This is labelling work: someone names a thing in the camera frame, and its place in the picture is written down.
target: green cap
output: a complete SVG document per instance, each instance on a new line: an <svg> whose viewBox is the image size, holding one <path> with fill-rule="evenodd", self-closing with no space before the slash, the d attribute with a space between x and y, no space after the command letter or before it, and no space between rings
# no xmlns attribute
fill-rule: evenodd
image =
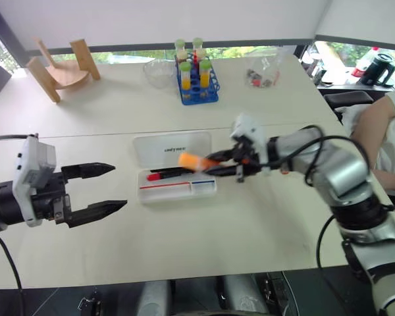
<svg viewBox="0 0 395 316"><path fill-rule="evenodd" d="M194 38L193 39L194 46L202 46L202 44L203 44L203 39L201 39L201 38Z"/></svg>
<svg viewBox="0 0 395 316"><path fill-rule="evenodd" d="M176 48L183 48L185 46L186 42L184 41L184 39L179 38L178 40L176 40L176 42L174 43L174 46Z"/></svg>
<svg viewBox="0 0 395 316"><path fill-rule="evenodd" d="M199 63L199 67L200 69L211 69L211 62L205 59Z"/></svg>
<svg viewBox="0 0 395 316"><path fill-rule="evenodd" d="M184 61L180 63L180 70L181 71L190 71L192 69L192 64L188 61Z"/></svg>

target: yellow liquid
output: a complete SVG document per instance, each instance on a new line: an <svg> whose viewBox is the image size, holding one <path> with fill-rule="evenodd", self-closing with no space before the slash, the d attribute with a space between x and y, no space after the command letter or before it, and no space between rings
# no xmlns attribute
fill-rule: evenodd
<svg viewBox="0 0 395 316"><path fill-rule="evenodd" d="M209 87L209 72L202 72L200 74L200 86L201 88Z"/></svg>
<svg viewBox="0 0 395 316"><path fill-rule="evenodd" d="M182 89L183 90L190 90L190 80L189 79L182 79Z"/></svg>

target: plastic bag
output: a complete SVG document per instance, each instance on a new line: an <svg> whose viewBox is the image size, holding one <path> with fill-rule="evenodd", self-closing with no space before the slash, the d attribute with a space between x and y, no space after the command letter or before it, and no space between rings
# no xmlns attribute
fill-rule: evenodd
<svg viewBox="0 0 395 316"><path fill-rule="evenodd" d="M246 84L257 88L268 88L277 84L279 65L284 57L280 47L255 49L244 55L246 64Z"/></svg>

